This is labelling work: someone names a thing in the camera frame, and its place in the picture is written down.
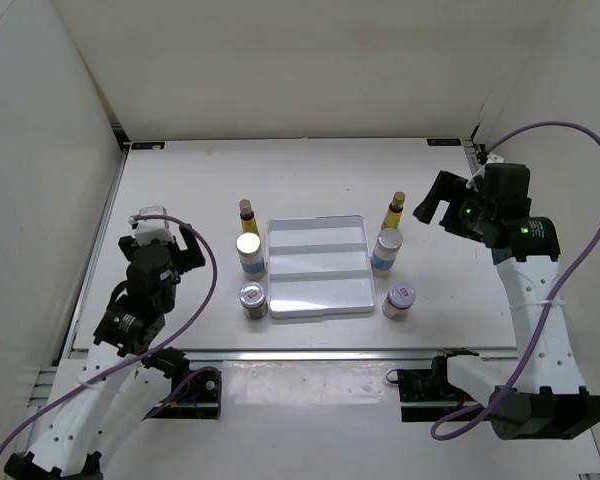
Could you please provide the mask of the yellow sauce bottle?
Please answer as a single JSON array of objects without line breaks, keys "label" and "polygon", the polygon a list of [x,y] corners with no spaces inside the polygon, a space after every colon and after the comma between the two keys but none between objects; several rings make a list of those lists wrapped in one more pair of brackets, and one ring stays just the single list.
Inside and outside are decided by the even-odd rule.
[{"label": "yellow sauce bottle", "polygon": [[382,222],[382,229],[397,229],[400,221],[402,212],[404,209],[405,193],[402,191],[396,191],[393,195],[391,202],[389,203],[386,211],[384,220]]},{"label": "yellow sauce bottle", "polygon": [[243,233],[252,233],[259,235],[255,213],[252,209],[251,202],[248,199],[242,199],[239,202],[240,221]]}]

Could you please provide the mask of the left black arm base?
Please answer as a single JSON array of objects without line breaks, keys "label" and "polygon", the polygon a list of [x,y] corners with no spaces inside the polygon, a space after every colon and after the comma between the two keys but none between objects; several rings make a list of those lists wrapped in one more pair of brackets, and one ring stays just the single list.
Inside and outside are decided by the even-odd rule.
[{"label": "left black arm base", "polygon": [[170,386],[168,395],[145,416],[146,420],[220,418],[223,381],[218,368],[193,369],[185,353],[173,347],[148,356],[142,365],[160,371]]}]

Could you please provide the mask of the blue label jar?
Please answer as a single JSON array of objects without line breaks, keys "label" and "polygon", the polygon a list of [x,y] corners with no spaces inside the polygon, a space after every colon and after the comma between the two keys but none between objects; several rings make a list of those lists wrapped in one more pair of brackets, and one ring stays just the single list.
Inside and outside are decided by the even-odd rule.
[{"label": "blue label jar", "polygon": [[387,276],[392,269],[399,250],[403,244],[403,236],[397,229],[382,229],[376,238],[370,264],[375,276]]},{"label": "blue label jar", "polygon": [[249,280],[259,280],[266,273],[260,237],[255,233],[243,233],[236,240],[241,268]]}]

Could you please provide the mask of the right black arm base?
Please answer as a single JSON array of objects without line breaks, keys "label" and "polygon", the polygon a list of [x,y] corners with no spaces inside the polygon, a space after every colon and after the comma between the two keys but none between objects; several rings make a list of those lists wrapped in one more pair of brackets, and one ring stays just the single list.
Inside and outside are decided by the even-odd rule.
[{"label": "right black arm base", "polygon": [[447,380],[447,361],[455,356],[478,357],[467,349],[439,351],[426,368],[394,368],[385,381],[398,388],[402,423],[433,423],[477,402]]}]

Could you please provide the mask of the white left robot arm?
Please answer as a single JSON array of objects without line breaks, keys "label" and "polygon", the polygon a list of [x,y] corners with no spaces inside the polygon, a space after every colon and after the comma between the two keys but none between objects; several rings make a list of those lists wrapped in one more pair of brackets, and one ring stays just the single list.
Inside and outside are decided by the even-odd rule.
[{"label": "white left robot arm", "polygon": [[156,340],[174,310],[182,276],[217,261],[206,240],[177,223],[178,245],[166,214],[131,219],[133,235],[119,239],[128,265],[111,292],[75,387],[33,417],[53,413],[47,428],[4,466],[11,479],[100,479],[107,462],[145,419],[186,395],[202,369],[190,370],[171,334]]}]

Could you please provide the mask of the dark spice jar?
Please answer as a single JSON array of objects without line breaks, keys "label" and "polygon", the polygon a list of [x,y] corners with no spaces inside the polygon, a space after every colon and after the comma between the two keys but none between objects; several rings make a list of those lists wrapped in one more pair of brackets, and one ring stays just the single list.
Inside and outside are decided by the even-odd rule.
[{"label": "dark spice jar", "polygon": [[239,301],[246,318],[259,320],[268,313],[264,287],[258,282],[248,282],[239,291]]}]

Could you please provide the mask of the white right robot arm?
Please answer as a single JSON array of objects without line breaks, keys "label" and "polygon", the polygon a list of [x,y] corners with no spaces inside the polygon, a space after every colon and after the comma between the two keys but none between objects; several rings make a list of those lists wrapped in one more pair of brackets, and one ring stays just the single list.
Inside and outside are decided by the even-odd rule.
[{"label": "white right robot arm", "polygon": [[530,171],[491,163],[480,178],[438,173],[414,217],[431,222],[441,202],[447,233],[491,252],[511,313],[519,361],[509,378],[468,350],[446,350],[431,362],[429,387],[440,399],[461,391],[476,421],[502,440],[572,440],[600,422],[600,395],[577,366],[559,297],[565,282],[554,223],[531,215]]}]

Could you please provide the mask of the pale spice jar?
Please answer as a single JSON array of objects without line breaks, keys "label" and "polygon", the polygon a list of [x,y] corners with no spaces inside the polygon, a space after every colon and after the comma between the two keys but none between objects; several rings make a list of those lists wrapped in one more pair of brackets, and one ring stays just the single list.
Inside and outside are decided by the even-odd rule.
[{"label": "pale spice jar", "polygon": [[409,283],[393,284],[382,304],[383,314],[391,320],[402,320],[416,300],[416,291]]}]

